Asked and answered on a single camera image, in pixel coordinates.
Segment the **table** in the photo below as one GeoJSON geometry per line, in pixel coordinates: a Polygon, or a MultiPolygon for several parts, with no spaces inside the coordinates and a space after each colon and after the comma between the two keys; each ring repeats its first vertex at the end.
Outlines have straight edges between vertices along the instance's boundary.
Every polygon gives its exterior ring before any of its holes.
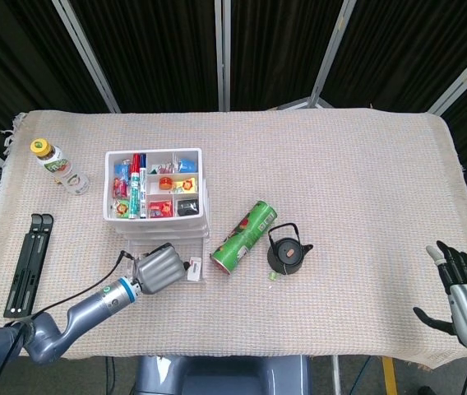
{"type": "MultiPolygon", "coordinates": [[[[232,276],[205,257],[206,283],[141,297],[80,338],[67,358],[368,354],[437,367],[467,356],[412,312],[450,316],[425,246],[442,239],[467,251],[467,189],[450,133],[431,114],[372,109],[27,114],[0,184],[0,326],[30,214],[55,220],[37,310],[99,280],[125,247],[102,219],[105,152],[177,147],[203,151],[212,248],[261,199],[276,209],[276,225],[295,222],[314,250],[298,273],[273,282],[268,239],[232,276]],[[30,154],[35,137],[88,174],[87,194],[53,184],[30,154]]],[[[61,329],[73,303],[50,311],[61,329]]]]}

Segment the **white storage box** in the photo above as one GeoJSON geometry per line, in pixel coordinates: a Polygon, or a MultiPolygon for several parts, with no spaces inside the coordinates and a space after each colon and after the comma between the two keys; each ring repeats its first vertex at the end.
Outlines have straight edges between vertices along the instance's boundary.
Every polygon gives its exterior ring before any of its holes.
{"type": "Polygon", "coordinates": [[[202,164],[202,152],[199,148],[183,148],[173,150],[138,150],[138,151],[110,151],[105,155],[105,182],[104,182],[104,219],[115,230],[127,239],[127,234],[141,233],[156,234],[158,232],[190,232],[197,230],[193,235],[206,237],[208,235],[207,192],[202,164]],[[150,202],[169,201],[173,203],[173,217],[167,218],[140,218],[127,219],[113,216],[113,181],[114,166],[123,160],[131,160],[133,154],[146,154],[148,175],[146,177],[146,205],[150,202]],[[174,163],[176,160],[187,159],[195,162],[195,173],[150,174],[154,165],[174,163]],[[196,193],[173,193],[171,190],[159,189],[159,179],[170,177],[174,182],[195,178],[197,181],[196,193]],[[197,199],[199,213],[192,216],[178,216],[177,203],[181,200],[197,199]]]}

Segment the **blue ring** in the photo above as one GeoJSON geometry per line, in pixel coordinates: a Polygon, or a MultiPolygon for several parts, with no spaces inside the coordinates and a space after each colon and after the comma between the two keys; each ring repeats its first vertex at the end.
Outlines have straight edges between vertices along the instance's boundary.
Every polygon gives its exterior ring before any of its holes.
{"type": "Polygon", "coordinates": [[[118,279],[118,281],[123,285],[124,290],[126,290],[126,292],[127,292],[127,296],[129,296],[130,301],[133,303],[133,302],[135,301],[135,296],[134,296],[134,294],[133,294],[132,289],[129,287],[129,285],[127,284],[127,282],[125,282],[125,281],[123,280],[122,277],[120,277],[120,278],[118,279]]]}

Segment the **marker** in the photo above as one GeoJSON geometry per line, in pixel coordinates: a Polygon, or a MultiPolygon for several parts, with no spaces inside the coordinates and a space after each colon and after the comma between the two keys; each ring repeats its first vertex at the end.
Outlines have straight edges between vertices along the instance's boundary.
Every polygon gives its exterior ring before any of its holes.
{"type": "Polygon", "coordinates": [[[133,154],[132,161],[132,177],[131,177],[131,196],[129,198],[129,218],[136,219],[139,214],[139,183],[141,182],[140,176],[140,156],[133,154]]]}
{"type": "Polygon", "coordinates": [[[146,154],[141,154],[141,168],[140,168],[140,175],[141,175],[141,218],[147,218],[147,209],[146,209],[146,176],[147,176],[147,168],[146,168],[146,154]]]}

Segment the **black backdrop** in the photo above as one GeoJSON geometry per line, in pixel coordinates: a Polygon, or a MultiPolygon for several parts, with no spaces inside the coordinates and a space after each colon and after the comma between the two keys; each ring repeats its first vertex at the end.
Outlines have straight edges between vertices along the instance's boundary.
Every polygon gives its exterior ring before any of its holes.
{"type": "Polygon", "coordinates": [[[0,130],[32,109],[107,112],[53,4],[0,1],[0,130]]]}
{"type": "MultiPolygon", "coordinates": [[[[232,109],[309,96],[341,3],[232,0],[232,109]]],[[[123,112],[218,109],[214,0],[72,5],[123,112]]],[[[467,2],[358,0],[321,97],[425,111],[466,66],[467,2]]],[[[0,129],[32,109],[108,112],[50,0],[0,0],[0,129]]],[[[467,91],[443,118],[467,181],[467,91]]]]}

